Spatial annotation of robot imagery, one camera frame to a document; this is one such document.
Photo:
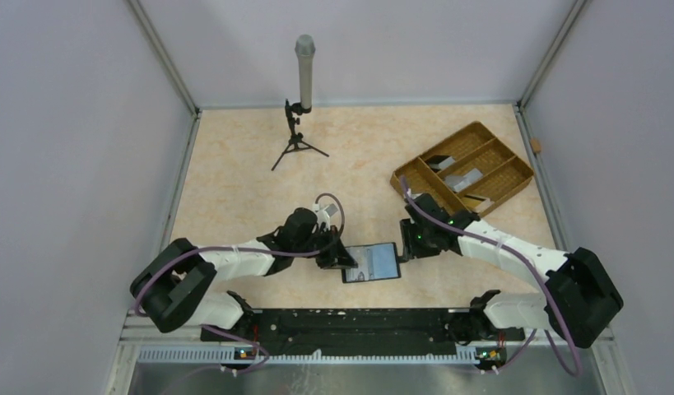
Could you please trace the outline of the silver credit card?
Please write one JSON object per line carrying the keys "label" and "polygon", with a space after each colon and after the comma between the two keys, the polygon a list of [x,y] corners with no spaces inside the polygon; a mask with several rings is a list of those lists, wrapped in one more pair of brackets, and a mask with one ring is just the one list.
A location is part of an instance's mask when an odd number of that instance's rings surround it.
{"label": "silver credit card", "polygon": [[346,282],[373,281],[375,274],[373,254],[370,247],[354,246],[347,248],[347,251],[356,260],[358,266],[346,271]]}

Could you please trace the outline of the black leather card holder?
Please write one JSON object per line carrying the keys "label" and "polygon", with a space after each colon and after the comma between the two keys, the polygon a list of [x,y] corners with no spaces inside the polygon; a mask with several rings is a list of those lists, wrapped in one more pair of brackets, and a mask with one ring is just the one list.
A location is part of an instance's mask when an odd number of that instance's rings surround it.
{"label": "black leather card holder", "polygon": [[402,277],[401,259],[397,254],[397,245],[393,242],[349,246],[346,251],[356,265],[342,269],[344,284],[389,281]]}

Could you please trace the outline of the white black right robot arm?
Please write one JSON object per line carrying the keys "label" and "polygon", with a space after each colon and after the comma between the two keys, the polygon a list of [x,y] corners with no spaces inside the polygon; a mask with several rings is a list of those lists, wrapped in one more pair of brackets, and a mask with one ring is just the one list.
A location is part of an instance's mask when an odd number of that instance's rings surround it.
{"label": "white black right robot arm", "polygon": [[591,250],[548,249],[503,232],[472,211],[448,213],[428,193],[405,195],[414,240],[437,252],[489,263],[530,284],[533,293],[489,291],[470,317],[472,332],[491,339],[502,329],[552,331],[589,348],[625,302]]}

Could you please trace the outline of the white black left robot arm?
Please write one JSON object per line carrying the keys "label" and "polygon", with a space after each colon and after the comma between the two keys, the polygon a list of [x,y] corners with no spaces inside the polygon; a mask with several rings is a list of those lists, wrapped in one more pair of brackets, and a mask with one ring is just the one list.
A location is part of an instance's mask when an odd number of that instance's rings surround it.
{"label": "white black left robot arm", "polygon": [[250,307],[235,293],[213,287],[244,277],[268,277],[312,258],[321,268],[349,267],[341,242],[343,225],[335,204],[299,207],[273,232],[242,244],[201,247],[187,238],[173,240],[132,281],[134,310],[162,333],[184,325],[210,324],[232,340],[250,333]]}

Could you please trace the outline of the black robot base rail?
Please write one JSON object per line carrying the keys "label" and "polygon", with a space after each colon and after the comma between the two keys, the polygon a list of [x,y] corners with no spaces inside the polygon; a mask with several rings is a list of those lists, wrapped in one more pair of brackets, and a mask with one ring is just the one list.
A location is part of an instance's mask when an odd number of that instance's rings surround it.
{"label": "black robot base rail", "polygon": [[263,309],[230,333],[272,356],[448,356],[472,342],[522,341],[473,309]]}

